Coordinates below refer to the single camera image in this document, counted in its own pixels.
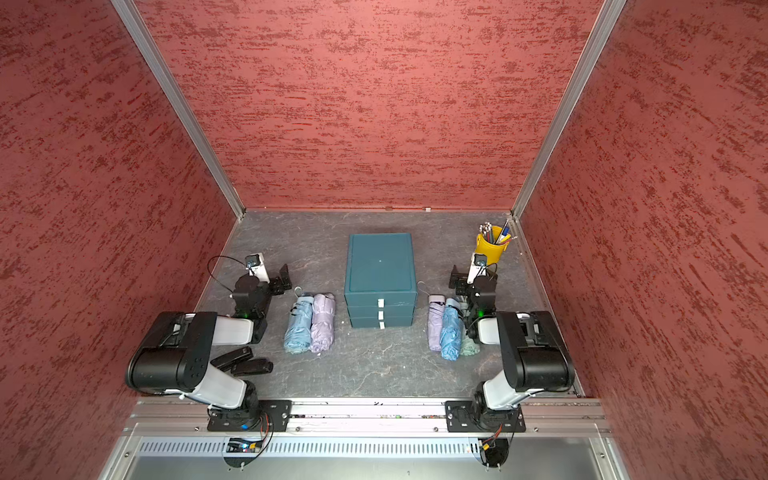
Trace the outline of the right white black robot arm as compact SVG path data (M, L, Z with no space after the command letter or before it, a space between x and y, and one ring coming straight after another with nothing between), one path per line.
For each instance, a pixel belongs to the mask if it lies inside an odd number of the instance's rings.
M501 371L481 382L473 394L468 421L481 430L511 428L523 401L541 393L566 392L574 384L570 354L552 314L546 310L496 309L498 276L470 276L453 269L448 286L466 304L460 309L461 341L496 345Z

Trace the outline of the teal three-drawer cabinet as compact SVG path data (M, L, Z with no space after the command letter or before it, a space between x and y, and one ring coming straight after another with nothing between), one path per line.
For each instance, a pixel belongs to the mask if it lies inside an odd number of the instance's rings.
M344 296L354 328L411 326L418 298L412 236L352 234Z

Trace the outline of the light blue umbrella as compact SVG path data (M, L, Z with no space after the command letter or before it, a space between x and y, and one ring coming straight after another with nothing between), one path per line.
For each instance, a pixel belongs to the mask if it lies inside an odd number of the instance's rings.
M310 350L313 304L312 296L298 297L293 304L284 335L283 347L286 353L301 354Z
M463 340L463 329L464 323L460 303L453 298L447 298L440 332L440 350L443 359L456 361L459 358Z

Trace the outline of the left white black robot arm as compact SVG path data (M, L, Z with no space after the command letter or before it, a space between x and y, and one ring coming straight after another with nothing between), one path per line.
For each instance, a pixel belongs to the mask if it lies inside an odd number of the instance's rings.
M210 431L249 431L268 426L254 385L234 375L252 359L251 347L267 329L271 299L292 288L289 268L270 277L250 263L231 292L233 317L215 311L162 312L131 358L126 385L146 395L179 395L208 406Z

